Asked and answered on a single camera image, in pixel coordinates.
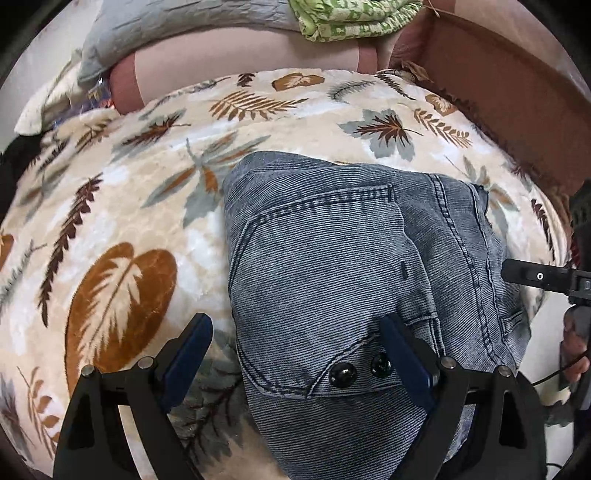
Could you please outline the person right hand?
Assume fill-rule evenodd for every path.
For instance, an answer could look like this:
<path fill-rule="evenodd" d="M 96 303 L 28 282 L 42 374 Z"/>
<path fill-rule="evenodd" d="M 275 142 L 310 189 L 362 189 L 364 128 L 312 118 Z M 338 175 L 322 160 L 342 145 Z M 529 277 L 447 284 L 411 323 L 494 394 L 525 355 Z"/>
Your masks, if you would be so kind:
<path fill-rule="evenodd" d="M 563 323 L 563 340 L 560 352 L 563 360 L 569 364 L 587 349 L 589 334 L 583 334 L 583 329 L 590 326 L 590 308 L 572 306 L 565 312 Z M 563 371 L 564 377 L 569 383 L 576 383 L 580 380 L 581 375 L 588 371 L 589 366 L 590 360 L 583 357 Z"/>

